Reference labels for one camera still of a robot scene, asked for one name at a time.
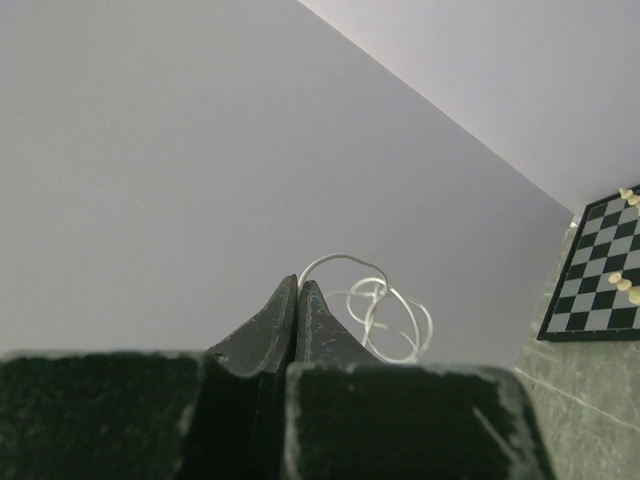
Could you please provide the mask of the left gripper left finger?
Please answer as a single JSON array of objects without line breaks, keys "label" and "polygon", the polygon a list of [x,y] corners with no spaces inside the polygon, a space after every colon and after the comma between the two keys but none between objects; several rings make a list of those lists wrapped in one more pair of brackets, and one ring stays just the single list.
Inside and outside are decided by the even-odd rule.
[{"label": "left gripper left finger", "polygon": [[203,351],[1,358],[5,479],[274,479],[297,279]]}]

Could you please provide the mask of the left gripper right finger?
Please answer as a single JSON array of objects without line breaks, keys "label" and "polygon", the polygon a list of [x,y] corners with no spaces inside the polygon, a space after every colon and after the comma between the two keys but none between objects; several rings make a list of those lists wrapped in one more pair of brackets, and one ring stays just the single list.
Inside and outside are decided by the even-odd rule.
[{"label": "left gripper right finger", "polygon": [[286,479],[551,479],[532,402],[509,371],[389,365],[301,289],[284,397]]}]

